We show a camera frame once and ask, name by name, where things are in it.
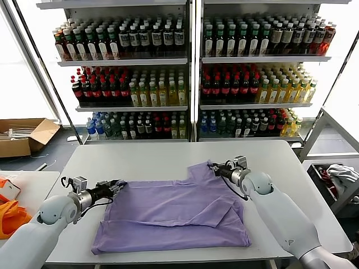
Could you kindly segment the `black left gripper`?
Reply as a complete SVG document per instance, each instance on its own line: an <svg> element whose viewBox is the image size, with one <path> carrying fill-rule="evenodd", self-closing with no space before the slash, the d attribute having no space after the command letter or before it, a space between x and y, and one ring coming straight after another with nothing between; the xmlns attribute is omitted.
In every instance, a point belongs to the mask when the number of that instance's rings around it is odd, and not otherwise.
<svg viewBox="0 0 359 269"><path fill-rule="evenodd" d="M117 194L125 185L126 182L123 180L102 181L98 182L94 188L89 189L89 193L92 200L112 198L112 194Z"/></svg>

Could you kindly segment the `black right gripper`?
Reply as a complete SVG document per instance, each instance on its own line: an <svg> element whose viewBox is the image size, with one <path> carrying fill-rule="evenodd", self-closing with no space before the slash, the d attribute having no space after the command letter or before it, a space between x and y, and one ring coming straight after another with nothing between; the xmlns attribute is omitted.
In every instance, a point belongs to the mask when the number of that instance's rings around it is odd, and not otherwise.
<svg viewBox="0 0 359 269"><path fill-rule="evenodd" d="M232 179L232 174L235 170L233 162L226 162L224 164L208 162L208 167L214 172L216 177L223 177L228 180Z"/></svg>

